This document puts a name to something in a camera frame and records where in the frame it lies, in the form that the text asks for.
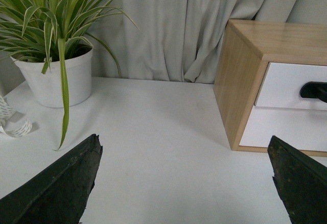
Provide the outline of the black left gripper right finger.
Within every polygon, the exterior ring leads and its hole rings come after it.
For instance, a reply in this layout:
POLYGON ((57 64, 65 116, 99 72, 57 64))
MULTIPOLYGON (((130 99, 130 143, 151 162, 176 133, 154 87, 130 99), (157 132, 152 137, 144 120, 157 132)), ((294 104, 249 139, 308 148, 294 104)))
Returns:
POLYGON ((326 167, 272 136, 273 182, 292 223, 326 223, 326 167))

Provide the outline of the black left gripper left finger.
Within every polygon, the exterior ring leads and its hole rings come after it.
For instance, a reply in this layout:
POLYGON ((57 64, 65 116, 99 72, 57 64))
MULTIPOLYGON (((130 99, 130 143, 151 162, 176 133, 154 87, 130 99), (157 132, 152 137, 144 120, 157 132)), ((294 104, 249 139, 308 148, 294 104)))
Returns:
POLYGON ((95 186, 103 147, 90 135, 1 198, 1 223, 79 223, 95 186))

